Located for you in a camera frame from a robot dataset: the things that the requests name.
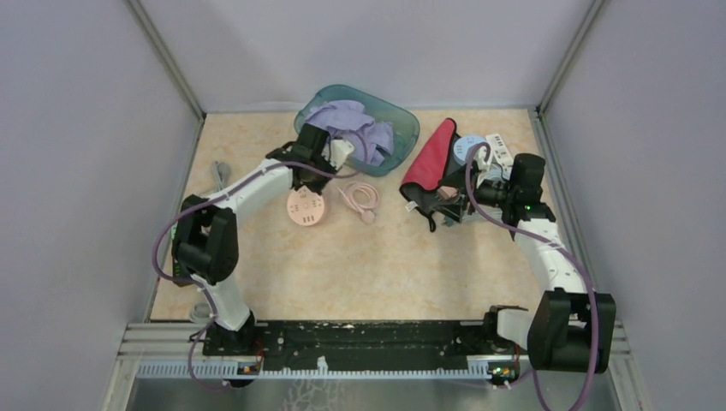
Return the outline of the pink plug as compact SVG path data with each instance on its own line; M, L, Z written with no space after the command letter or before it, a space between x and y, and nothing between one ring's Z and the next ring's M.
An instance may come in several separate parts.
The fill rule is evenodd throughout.
M437 190L437 197L441 201L455 200L459 196L459 189L449 186L441 186Z

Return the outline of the pink round power socket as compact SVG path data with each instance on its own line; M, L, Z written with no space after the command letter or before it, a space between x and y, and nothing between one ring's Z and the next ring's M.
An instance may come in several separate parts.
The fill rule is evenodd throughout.
M294 223L310 227L323 221L327 207L322 194L301 187L290 191L286 210Z

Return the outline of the blue round power socket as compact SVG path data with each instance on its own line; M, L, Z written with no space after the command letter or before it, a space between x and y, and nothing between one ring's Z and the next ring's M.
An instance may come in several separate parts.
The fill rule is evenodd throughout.
M476 146L484 141L485 138L483 136L476 134L470 134L460 137L458 140L455 141L455 144L453 146L455 161L459 165L464 165L466 163L469 150L473 146Z

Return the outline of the white power strip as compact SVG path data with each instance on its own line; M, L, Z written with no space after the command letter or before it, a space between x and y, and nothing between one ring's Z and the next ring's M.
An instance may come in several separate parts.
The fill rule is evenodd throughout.
M496 162L503 168L510 168L513 165L514 157L511 155L503 137L500 134L488 134L485 138L490 144Z

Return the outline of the black power strip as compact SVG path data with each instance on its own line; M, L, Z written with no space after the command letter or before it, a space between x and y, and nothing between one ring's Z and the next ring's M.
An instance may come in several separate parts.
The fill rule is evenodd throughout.
M175 258L172 259L172 278L177 287L193 285L192 272Z

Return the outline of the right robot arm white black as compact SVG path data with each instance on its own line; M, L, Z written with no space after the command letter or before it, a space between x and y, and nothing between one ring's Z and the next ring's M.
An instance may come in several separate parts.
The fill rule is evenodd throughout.
M616 303L611 295L590 290L590 282L562 244L554 213L542 200L544 173L543 158L518 154L505 182L477 183L472 170L460 167L440 179L438 189L453 188L465 213L484 206L500 209L502 223L543 292L534 313L521 307L492 307L482 330L485 347L503 353L515 343L537 370L600 374L608 367Z

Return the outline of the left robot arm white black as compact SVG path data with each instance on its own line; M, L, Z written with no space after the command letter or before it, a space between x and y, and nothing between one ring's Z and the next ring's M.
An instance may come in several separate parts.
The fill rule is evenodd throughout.
M171 243L172 260L181 270L175 280L201 288L214 325L224 330L223 343L234 353L246 354L257 342L253 311L233 278L239 224L291 190L322 193L353 152L346 140L305 125L238 182L209 198L190 195L183 201Z

